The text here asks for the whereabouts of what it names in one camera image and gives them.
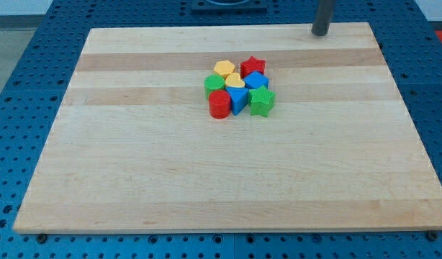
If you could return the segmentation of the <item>grey cylindrical robot arm rod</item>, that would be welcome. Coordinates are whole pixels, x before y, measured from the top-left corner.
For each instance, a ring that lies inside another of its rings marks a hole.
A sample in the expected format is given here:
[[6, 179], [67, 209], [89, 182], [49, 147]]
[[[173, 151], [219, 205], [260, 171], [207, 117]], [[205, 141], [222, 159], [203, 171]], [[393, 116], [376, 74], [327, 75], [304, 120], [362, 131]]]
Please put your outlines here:
[[321, 37], [328, 33], [333, 18], [336, 0], [319, 0], [315, 20], [312, 23], [311, 33]]

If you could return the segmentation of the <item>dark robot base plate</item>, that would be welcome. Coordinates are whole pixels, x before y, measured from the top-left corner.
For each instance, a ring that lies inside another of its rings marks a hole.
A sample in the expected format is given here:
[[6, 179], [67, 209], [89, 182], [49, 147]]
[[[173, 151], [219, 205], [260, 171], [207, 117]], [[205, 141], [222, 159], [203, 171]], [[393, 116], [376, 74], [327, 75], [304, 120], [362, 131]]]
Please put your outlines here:
[[266, 11], [267, 0], [191, 0], [193, 12]]

